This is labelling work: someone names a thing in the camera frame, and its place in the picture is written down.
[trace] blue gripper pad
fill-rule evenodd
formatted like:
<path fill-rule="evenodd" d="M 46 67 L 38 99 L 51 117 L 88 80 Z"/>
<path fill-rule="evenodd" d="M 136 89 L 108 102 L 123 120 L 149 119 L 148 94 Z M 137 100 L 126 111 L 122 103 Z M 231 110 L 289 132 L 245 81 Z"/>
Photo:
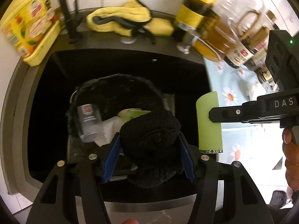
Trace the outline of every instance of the blue gripper pad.
<path fill-rule="evenodd" d="M 183 133 L 180 133 L 179 139 L 180 139 L 180 149 L 181 149 L 181 162 L 185 170 L 186 177 L 190 179 L 191 182 L 194 184 L 197 177 L 195 175 L 196 163 L 193 160 L 194 157 L 192 157 L 193 153 L 189 148 L 189 144 L 187 143 Z"/>
<path fill-rule="evenodd" d="M 121 135 L 119 132 L 115 134 L 111 143 L 112 147 L 110 148 L 110 151 L 103 164 L 102 180 L 105 183 L 107 183 L 108 180 L 112 177 L 114 168 L 119 157 L 119 153 L 121 151 Z"/>

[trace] fingernail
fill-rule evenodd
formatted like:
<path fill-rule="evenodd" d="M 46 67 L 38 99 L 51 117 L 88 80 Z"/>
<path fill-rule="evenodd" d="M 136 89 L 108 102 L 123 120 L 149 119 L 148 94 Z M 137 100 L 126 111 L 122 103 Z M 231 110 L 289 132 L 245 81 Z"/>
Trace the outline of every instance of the fingernail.
<path fill-rule="evenodd" d="M 287 134 L 284 134 L 284 135 L 283 135 L 283 142 L 284 142 L 285 144 L 289 144 Z"/>

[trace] screw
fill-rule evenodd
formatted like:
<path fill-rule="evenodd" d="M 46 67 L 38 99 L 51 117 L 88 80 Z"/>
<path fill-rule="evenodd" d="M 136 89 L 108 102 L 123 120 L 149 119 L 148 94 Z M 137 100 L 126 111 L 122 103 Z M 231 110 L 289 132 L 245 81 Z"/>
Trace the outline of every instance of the screw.
<path fill-rule="evenodd" d="M 62 160 L 57 163 L 58 167 L 62 167 L 63 165 L 64 165 L 64 161 L 62 161 Z"/>
<path fill-rule="evenodd" d="M 200 158 L 204 161 L 208 161 L 210 159 L 210 157 L 207 155 L 202 155 Z"/>
<path fill-rule="evenodd" d="M 88 158 L 89 158 L 90 160 L 95 160 L 95 159 L 97 159 L 97 157 L 98 157 L 98 156 L 97 156 L 96 154 L 93 153 L 93 154 L 90 154 Z"/>
<path fill-rule="evenodd" d="M 242 164 L 239 161 L 235 161 L 234 165 L 235 165 L 235 167 L 241 167 L 242 166 Z"/>

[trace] green leaf picture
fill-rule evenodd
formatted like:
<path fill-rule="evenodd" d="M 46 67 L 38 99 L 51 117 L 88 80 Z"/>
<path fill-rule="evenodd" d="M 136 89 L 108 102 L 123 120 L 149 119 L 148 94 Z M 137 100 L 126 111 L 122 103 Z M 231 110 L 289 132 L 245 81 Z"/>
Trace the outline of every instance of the green leaf picture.
<path fill-rule="evenodd" d="M 34 45 L 34 44 L 37 43 L 37 41 L 29 40 L 27 43 L 28 43 L 28 44 L 31 44 L 31 45 Z"/>
<path fill-rule="evenodd" d="M 25 38 L 25 33 L 26 33 L 26 29 L 22 28 L 22 29 L 21 29 L 21 36 L 22 36 L 23 38 Z"/>

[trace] human hand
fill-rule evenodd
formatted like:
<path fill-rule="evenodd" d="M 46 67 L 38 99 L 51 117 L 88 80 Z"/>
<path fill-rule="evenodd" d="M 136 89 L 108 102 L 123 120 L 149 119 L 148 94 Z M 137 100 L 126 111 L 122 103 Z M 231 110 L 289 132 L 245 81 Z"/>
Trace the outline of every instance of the human hand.
<path fill-rule="evenodd" d="M 134 218 L 130 218 L 130 219 L 124 221 L 122 224 L 139 224 L 139 223 Z"/>
<path fill-rule="evenodd" d="M 284 129 L 282 139 L 282 149 L 286 156 L 286 180 L 293 190 L 299 190 L 299 147 L 292 142 L 289 129 Z"/>

